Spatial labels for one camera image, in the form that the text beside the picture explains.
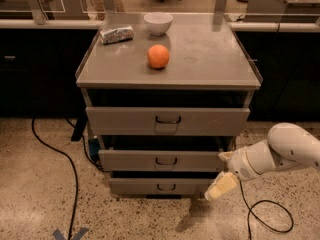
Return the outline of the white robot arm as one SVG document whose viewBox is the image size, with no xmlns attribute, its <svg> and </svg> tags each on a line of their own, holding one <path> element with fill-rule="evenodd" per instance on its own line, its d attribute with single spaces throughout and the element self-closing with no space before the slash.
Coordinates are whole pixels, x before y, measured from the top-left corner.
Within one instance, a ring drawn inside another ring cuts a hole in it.
<svg viewBox="0 0 320 240">
<path fill-rule="evenodd" d="M 264 173 L 304 167 L 319 170 L 320 141 L 298 125 L 279 123 L 269 130 L 265 140 L 221 152 L 218 157 L 226 163 L 228 171 L 220 172 L 208 187 L 204 196 L 209 201 Z"/>
</svg>

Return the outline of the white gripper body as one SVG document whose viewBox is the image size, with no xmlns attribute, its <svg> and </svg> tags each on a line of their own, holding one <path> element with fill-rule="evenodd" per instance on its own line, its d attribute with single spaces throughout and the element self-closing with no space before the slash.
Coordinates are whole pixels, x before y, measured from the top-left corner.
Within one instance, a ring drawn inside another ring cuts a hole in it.
<svg viewBox="0 0 320 240">
<path fill-rule="evenodd" d="M 227 167 L 241 181 L 249 181 L 274 171 L 276 165 L 267 145 L 245 146 L 232 152 Z"/>
</svg>

